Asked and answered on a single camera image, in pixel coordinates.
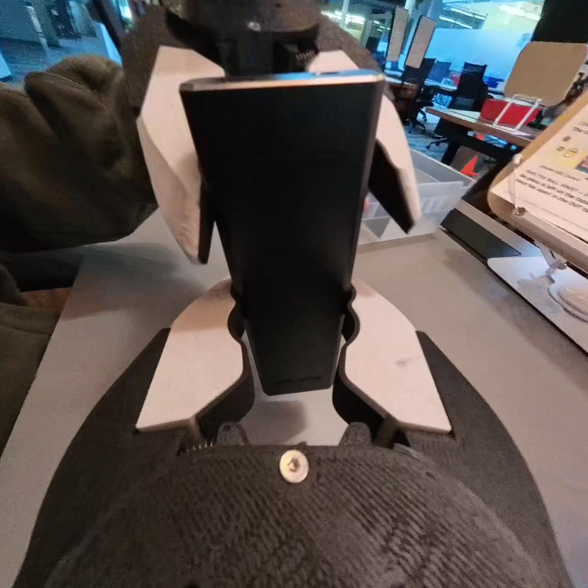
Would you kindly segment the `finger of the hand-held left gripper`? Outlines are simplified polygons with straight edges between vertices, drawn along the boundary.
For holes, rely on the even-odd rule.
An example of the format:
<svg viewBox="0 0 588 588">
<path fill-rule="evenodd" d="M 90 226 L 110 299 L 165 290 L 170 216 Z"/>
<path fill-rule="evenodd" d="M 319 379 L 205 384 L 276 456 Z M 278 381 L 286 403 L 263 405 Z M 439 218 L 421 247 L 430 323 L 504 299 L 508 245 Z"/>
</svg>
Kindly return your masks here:
<svg viewBox="0 0 588 588">
<path fill-rule="evenodd" d="M 319 51 L 308 70 L 318 74 L 375 68 L 376 65 L 356 65 L 343 49 L 328 49 Z M 386 92 L 379 111 L 369 188 L 403 233 L 415 227 L 422 215 L 415 168 L 399 114 Z"/>
<path fill-rule="evenodd" d="M 160 46 L 136 121 L 153 193 L 166 226 L 187 259 L 207 264 L 213 222 L 201 203 L 199 159 L 180 85 L 224 78 L 221 66 L 193 51 Z"/>
</svg>

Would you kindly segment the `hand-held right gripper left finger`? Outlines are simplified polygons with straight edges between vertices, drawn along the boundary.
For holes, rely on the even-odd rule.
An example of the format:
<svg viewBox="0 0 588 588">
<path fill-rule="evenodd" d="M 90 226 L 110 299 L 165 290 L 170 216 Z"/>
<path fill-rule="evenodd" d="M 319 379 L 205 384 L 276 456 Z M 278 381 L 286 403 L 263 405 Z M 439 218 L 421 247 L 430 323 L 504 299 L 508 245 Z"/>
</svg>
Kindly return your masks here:
<svg viewBox="0 0 588 588">
<path fill-rule="evenodd" d="M 174 320 L 136 422 L 141 433 L 187 429 L 214 437 L 254 405 L 243 320 L 225 279 Z"/>
</svg>

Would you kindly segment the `black USB hub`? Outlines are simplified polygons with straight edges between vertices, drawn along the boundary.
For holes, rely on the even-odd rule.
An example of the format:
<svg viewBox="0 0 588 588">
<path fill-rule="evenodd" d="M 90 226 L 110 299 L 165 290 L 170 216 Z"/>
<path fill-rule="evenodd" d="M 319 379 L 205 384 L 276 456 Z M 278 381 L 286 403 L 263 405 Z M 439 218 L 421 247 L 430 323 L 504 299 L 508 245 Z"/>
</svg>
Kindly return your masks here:
<svg viewBox="0 0 588 588">
<path fill-rule="evenodd" d="M 180 99 L 261 386 L 332 386 L 385 78 L 205 77 Z"/>
</svg>

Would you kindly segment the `person's left forearm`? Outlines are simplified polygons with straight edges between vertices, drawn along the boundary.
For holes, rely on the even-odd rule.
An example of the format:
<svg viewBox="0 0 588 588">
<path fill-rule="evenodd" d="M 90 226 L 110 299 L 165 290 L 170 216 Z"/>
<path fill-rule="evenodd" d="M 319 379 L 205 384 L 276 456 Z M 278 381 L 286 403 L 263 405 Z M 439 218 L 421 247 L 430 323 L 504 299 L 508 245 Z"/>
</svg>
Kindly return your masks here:
<svg viewBox="0 0 588 588">
<path fill-rule="evenodd" d="M 1 83 L 1 252 L 119 240 L 157 207 L 119 64 L 73 56 Z"/>
</svg>

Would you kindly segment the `wooden desk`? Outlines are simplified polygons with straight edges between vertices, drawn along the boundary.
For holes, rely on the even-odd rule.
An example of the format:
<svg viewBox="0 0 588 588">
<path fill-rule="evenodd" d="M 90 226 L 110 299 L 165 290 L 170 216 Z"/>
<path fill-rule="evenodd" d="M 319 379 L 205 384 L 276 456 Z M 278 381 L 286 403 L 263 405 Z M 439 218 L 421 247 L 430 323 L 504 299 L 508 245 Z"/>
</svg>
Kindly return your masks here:
<svg viewBox="0 0 588 588">
<path fill-rule="evenodd" d="M 437 116 L 445 125 L 441 133 L 447 140 L 447 148 L 441 162 L 447 166 L 453 163 L 459 149 L 466 147 L 496 162 L 509 161 L 515 152 L 528 146 L 540 134 L 539 130 L 524 126 L 520 130 L 509 126 L 493 126 L 490 121 L 480 119 L 479 113 L 444 107 L 426 107 L 427 114 Z M 477 138 L 478 135 L 492 136 L 506 145 L 499 147 Z"/>
</svg>

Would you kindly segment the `translucent white storage crate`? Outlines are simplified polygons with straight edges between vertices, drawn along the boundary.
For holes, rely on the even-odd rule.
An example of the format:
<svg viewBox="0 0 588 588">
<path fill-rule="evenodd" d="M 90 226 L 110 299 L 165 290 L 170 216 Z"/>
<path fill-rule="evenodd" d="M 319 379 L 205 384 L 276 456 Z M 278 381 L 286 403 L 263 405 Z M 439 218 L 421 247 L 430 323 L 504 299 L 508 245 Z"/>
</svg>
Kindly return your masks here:
<svg viewBox="0 0 588 588">
<path fill-rule="evenodd" d="M 422 152 L 411 149 L 410 155 L 422 209 L 419 221 L 405 233 L 376 198 L 369 194 L 364 204 L 358 252 L 429 239 L 466 194 L 471 178 Z"/>
</svg>

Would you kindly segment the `black office chair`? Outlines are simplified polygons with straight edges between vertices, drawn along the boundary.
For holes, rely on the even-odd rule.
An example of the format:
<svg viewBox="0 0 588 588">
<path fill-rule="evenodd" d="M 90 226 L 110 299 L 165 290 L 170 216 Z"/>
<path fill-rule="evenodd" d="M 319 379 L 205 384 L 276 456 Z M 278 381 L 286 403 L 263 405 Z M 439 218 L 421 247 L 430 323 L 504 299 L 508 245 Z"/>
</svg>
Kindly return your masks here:
<svg viewBox="0 0 588 588">
<path fill-rule="evenodd" d="M 404 125 L 415 126 L 420 109 L 423 88 L 435 58 L 424 58 L 418 68 L 406 65 L 401 75 L 400 106 L 401 121 Z"/>
<path fill-rule="evenodd" d="M 487 64 L 465 62 L 449 108 L 480 112 L 488 97 L 488 86 L 483 78 Z"/>
</svg>

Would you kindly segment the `red box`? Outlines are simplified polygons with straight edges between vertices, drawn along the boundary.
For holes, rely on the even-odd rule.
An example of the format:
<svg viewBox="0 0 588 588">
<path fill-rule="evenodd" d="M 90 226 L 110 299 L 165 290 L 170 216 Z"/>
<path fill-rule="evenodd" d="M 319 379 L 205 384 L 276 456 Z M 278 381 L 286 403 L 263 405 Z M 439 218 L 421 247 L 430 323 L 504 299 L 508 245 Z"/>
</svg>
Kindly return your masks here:
<svg viewBox="0 0 588 588">
<path fill-rule="evenodd" d="M 520 129 L 533 122 L 540 110 L 541 107 L 537 102 L 488 98 L 481 107 L 479 119 L 495 126 Z"/>
</svg>

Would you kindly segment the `black flat plate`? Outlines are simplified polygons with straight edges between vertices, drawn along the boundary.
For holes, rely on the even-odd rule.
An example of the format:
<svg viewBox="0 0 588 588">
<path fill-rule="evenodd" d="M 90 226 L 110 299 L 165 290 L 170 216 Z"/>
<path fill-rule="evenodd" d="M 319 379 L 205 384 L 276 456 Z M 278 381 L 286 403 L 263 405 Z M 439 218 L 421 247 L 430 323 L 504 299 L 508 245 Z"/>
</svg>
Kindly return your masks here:
<svg viewBox="0 0 588 588">
<path fill-rule="evenodd" d="M 521 256 L 527 242 L 466 201 L 459 201 L 440 227 L 482 261 Z"/>
</svg>

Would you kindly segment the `beige divider panel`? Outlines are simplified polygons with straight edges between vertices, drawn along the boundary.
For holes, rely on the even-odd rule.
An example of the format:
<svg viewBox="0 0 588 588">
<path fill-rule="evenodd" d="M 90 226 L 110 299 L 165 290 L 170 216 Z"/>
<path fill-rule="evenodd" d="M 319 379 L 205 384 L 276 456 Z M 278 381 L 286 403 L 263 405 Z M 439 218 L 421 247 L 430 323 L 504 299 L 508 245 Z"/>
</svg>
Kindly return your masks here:
<svg viewBox="0 0 588 588">
<path fill-rule="evenodd" d="M 435 20 L 423 15 L 419 17 L 406 57 L 405 69 L 419 69 L 421 67 L 435 29 Z"/>
<path fill-rule="evenodd" d="M 405 36 L 410 20 L 410 12 L 397 6 L 393 12 L 385 63 L 398 62 L 405 42 Z"/>
</svg>

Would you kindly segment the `cardboard board with paper stack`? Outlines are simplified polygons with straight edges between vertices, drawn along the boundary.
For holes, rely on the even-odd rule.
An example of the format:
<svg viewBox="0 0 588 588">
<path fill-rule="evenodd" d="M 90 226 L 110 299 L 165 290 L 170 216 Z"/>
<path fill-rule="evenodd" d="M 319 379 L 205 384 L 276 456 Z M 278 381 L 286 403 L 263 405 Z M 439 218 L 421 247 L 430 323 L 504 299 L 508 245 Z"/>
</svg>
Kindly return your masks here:
<svg viewBox="0 0 588 588">
<path fill-rule="evenodd" d="M 501 170 L 490 210 L 587 273 L 587 92 Z"/>
</svg>

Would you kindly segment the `tan board on clear stand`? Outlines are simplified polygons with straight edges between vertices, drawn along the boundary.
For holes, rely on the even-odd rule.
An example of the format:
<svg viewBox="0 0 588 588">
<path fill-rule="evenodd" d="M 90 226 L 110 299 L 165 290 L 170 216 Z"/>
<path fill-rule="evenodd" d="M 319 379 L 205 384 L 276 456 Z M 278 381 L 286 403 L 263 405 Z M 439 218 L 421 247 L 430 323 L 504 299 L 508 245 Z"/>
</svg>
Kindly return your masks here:
<svg viewBox="0 0 588 588">
<path fill-rule="evenodd" d="M 503 96 L 506 104 L 492 121 L 499 125 L 509 108 L 519 99 L 531 103 L 520 129 L 535 108 L 553 107 L 567 96 L 587 59 L 585 43 L 529 42 L 519 54 L 506 80 Z"/>
</svg>

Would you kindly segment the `person's olive jacket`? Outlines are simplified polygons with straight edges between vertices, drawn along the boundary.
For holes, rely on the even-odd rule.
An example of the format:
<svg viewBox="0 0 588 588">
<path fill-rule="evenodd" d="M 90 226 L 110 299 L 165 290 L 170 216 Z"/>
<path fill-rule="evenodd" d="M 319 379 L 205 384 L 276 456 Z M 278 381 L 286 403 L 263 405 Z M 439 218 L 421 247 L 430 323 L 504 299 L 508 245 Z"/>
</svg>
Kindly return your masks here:
<svg viewBox="0 0 588 588">
<path fill-rule="evenodd" d="M 38 309 L 22 296 L 1 267 L 1 452 L 31 388 L 58 321 L 56 312 Z"/>
</svg>

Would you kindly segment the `clear acrylic stand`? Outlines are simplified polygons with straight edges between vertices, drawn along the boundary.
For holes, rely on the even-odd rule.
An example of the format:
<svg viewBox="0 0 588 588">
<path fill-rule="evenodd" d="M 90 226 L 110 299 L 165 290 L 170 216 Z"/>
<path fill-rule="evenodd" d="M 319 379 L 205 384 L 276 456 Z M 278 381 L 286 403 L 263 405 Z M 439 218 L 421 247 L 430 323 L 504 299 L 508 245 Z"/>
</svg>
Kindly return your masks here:
<svg viewBox="0 0 588 588">
<path fill-rule="evenodd" d="M 520 153 L 517 153 L 512 158 L 513 171 L 510 180 L 510 196 L 514 206 L 512 216 L 519 219 L 529 216 L 524 206 L 520 206 L 517 202 L 517 180 L 518 170 L 523 163 L 523 157 Z M 548 287 L 548 294 L 554 303 L 558 304 L 563 311 L 567 314 L 574 316 L 581 322 L 587 323 L 587 287 L 586 286 L 572 286 L 562 287 L 557 286 L 555 282 L 555 274 L 558 271 L 563 271 L 568 268 L 567 261 L 562 255 L 555 253 L 548 247 L 539 244 L 535 241 L 535 244 L 539 247 L 541 254 L 548 263 L 548 269 L 545 273 L 545 279 Z"/>
</svg>

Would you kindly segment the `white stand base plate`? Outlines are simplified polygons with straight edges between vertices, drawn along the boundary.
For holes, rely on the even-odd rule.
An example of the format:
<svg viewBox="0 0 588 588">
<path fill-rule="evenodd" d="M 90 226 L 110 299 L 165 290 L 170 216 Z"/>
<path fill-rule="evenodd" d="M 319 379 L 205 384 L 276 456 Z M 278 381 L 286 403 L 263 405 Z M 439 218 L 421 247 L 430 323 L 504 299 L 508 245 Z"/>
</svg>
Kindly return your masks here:
<svg viewBox="0 0 588 588">
<path fill-rule="evenodd" d="M 553 326 L 587 352 L 587 279 L 551 269 L 542 257 L 491 258 L 489 269 Z"/>
</svg>

